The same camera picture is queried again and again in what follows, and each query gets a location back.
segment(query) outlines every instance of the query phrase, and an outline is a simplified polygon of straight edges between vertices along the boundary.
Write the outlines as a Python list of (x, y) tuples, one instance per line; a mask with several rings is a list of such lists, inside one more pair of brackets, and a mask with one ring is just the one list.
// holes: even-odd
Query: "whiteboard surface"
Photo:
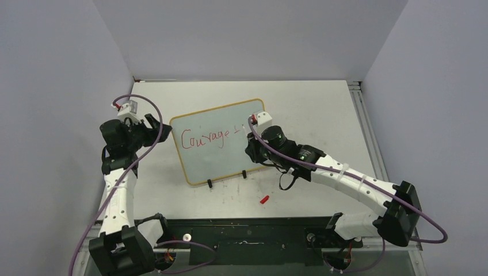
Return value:
[(186, 181), (198, 185), (261, 167), (244, 152), (243, 126), (251, 114), (263, 110), (264, 103), (253, 99), (172, 118), (173, 140)]
[[(341, 163), (374, 175), (345, 81), (146, 82), (135, 83), (132, 93), (154, 101), (166, 123), (178, 114), (260, 98), (287, 138), (317, 147)], [(133, 100), (138, 101), (140, 114), (156, 116), (149, 104)], [(250, 172), (247, 179), (235, 176), (216, 181), (212, 189), (206, 184), (189, 186), (172, 139), (170, 136), (158, 144), (139, 164), (134, 191), (136, 219), (156, 212), (169, 219), (203, 219), (331, 216), (366, 210), (334, 189), (302, 179), (292, 189), (281, 191), (279, 173), (272, 168)], [(282, 180), (286, 185), (291, 177), (285, 175)], [(269, 200), (260, 204), (265, 196)]]

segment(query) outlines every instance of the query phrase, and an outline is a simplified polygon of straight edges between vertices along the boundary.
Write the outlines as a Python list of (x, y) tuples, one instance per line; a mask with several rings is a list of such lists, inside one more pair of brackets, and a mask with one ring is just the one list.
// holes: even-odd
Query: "purple cable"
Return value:
[[(300, 161), (300, 160), (291, 158), (289, 156), (286, 156), (286, 155), (280, 153), (279, 151), (276, 151), (274, 148), (270, 147), (266, 142), (264, 142), (263, 139), (258, 135), (258, 133), (256, 132), (256, 130), (253, 127), (252, 118), (251, 117), (249, 117), (248, 123), (249, 123), (249, 128), (253, 132), (254, 137), (256, 137), (256, 139), (268, 151), (270, 151), (270, 152), (278, 155), (279, 157), (284, 158), (284, 159), (286, 159), (288, 161), (294, 162), (296, 164), (301, 164), (301, 165), (305, 165), (305, 166), (309, 166), (309, 167), (319, 168), (321, 170), (331, 171), (333, 173), (340, 173), (341, 172), (341, 170), (338, 170), (336, 168), (327, 168), (327, 167), (323, 167), (323, 166), (320, 166), (320, 165), (317, 165), (317, 164), (312, 164), (312, 163)], [(350, 172), (347, 172), (347, 171), (344, 172), (344, 175), (346, 175), (348, 177), (351, 177), (351, 178), (354, 178), (354, 179), (356, 179), (358, 181), (363, 180), (362, 177), (359, 177), (359, 176), (357, 176), (355, 174), (352, 174)], [(416, 214), (418, 214), (419, 216), (423, 217), (426, 221), (428, 221), (430, 224), (432, 224), (435, 228), (437, 228), (443, 234), (443, 238), (440, 239), (440, 240), (424, 240), (424, 239), (419, 239), (417, 237), (412, 237), (412, 238), (410, 238), (410, 240), (412, 240), (414, 242), (421, 242), (421, 243), (445, 243), (447, 241), (447, 232), (440, 225), (438, 225), (438, 223), (436, 223), (432, 218), (430, 218), (429, 216), (427, 216), (426, 214), (424, 214), (422, 211), (420, 211), (419, 209), (415, 208), (414, 206), (412, 206), (410, 203), (406, 202), (405, 200), (403, 200), (403, 199), (395, 196), (394, 194), (391, 194), (391, 193), (383, 190), (382, 188), (374, 185), (373, 183), (367, 181), (366, 179), (363, 180), (363, 183), (366, 184), (367, 186), (369, 186), (369, 187), (371, 187), (371, 188), (373, 188), (375, 190), (378, 190), (378, 191), (382, 192), (383, 194), (385, 194), (385, 195), (393, 198), (394, 200), (400, 202), (403, 206), (408, 207), (410, 210), (414, 211)]]
[[(363, 272), (363, 271), (366, 271), (366, 270), (368, 270), (368, 269), (372, 269), (373, 267), (375, 267), (377, 264), (379, 264), (379, 263), (382, 261), (382, 259), (383, 259), (383, 257), (384, 257), (384, 253), (385, 253), (385, 251), (386, 251), (386, 244), (384, 243), (384, 239), (383, 239), (383, 250), (382, 250), (382, 253), (381, 253), (381, 255), (378, 257), (378, 259), (377, 259), (377, 260), (376, 260), (374, 263), (370, 264), (369, 266), (362, 267), (362, 268), (360, 268), (360, 269), (343, 270), (343, 271), (342, 271), (342, 273), (355, 273), (355, 272)], [(339, 269), (337, 269), (337, 268), (335, 268), (335, 267), (331, 266), (329, 263), (327, 263), (327, 260), (326, 260), (326, 259), (324, 259), (323, 261), (324, 261), (324, 262), (325, 262), (325, 263), (326, 263), (326, 264), (327, 264), (329, 267), (333, 268), (333, 269), (334, 269), (334, 271), (339, 271), (339, 272), (341, 271), (341, 270), (339, 270)]]
[(187, 271), (190, 271), (190, 270), (194, 270), (194, 269), (197, 269), (199, 267), (202, 267), (202, 266), (206, 266), (206, 265), (211, 264), (217, 258), (217, 252), (215, 252), (215, 250), (211, 249), (210, 247), (206, 246), (205, 244), (194, 243), (192, 241), (168, 240), (168, 241), (163, 241), (162, 243), (158, 243), (156, 245), (156, 247), (164, 246), (165, 244), (173, 244), (173, 243), (191, 244), (193, 246), (199, 246), (199, 247), (208, 249), (208, 250), (212, 251), (212, 253), (214, 254), (213, 259), (209, 260), (208, 262), (204, 262), (204, 263), (198, 264), (196, 266), (192, 266), (192, 267), (189, 267), (187, 269), (182, 269), (182, 270), (178, 270), (178, 271), (166, 271), (166, 270), (163, 270), (163, 271), (161, 271), (162, 274), (178, 274), (178, 273), (183, 273), (183, 272), (187, 272)]
[[(156, 104), (154, 104), (151, 100), (149, 100), (148, 98), (144, 97), (144, 96), (141, 96), (141, 95), (134, 95), (134, 94), (127, 94), (127, 95), (122, 95), (122, 96), (118, 96), (117, 98), (115, 98), (113, 100), (113, 105), (115, 106), (115, 103), (120, 100), (120, 99), (123, 99), (123, 98), (129, 98), (129, 97), (135, 97), (135, 98), (141, 98), (143, 100), (145, 100), (146, 102), (150, 103), (154, 109), (156, 109), (156, 112), (158, 113), (158, 117), (159, 117), (159, 122), (162, 124), (163, 123), (163, 115), (161, 115), (161, 112), (159, 111), (158, 107), (156, 106)], [(143, 153), (139, 158), (137, 158), (125, 171), (124, 173), (120, 176), (119, 180), (115, 183), (115, 185), (113, 185), (114, 187), (117, 187), (118, 185), (120, 185), (120, 182), (122, 182), (122, 180), (125, 178), (125, 176), (129, 173), (129, 171), (132, 170), (132, 168), (137, 164), (139, 163), (144, 157), (146, 157), (146, 155), (153, 150), (153, 148), (158, 144), (158, 141), (159, 139), (161, 138), (161, 134), (163, 133), (163, 128), (160, 127), (159, 128), (159, 132), (158, 132), (158, 136), (156, 137), (156, 140), (154, 141), (154, 143), (147, 149), (147, 151), (145, 151), (145, 153)], [(98, 210), (98, 212), (95, 214), (95, 216), (93, 216), (92, 220), (90, 220), (90, 223), (88, 223), (88, 226), (86, 227), (85, 231), (83, 232), (83, 235), (81, 236), (81, 239), (79, 240), (77, 246), (76, 246), (76, 249), (75, 249), (75, 252), (73, 253), (73, 257), (71, 257), (71, 262), (70, 262), (70, 268), (69, 268), (69, 271), (68, 271), (68, 275), (69, 276), (73, 276), (73, 268), (75, 266), (75, 261), (76, 261), (76, 258), (77, 258), (77, 255), (78, 255), (78, 252), (79, 250), (81, 249), (81, 245), (83, 244), (83, 241), (86, 239), (86, 236), (88, 235), (88, 232), (90, 232), (92, 226), (95, 224), (95, 222), (97, 221), (98, 217), (101, 215), (101, 213), (104, 211), (104, 209), (106, 208), (106, 206), (108, 205), (108, 203), (110, 202), (110, 199), (112, 198), (113, 194), (115, 193), (115, 190), (117, 189), (112, 189), (112, 191), (110, 191), (110, 193), (108, 194), (107, 198), (105, 199), (104, 203), (102, 204), (102, 207), (100, 207), (100, 209)]]

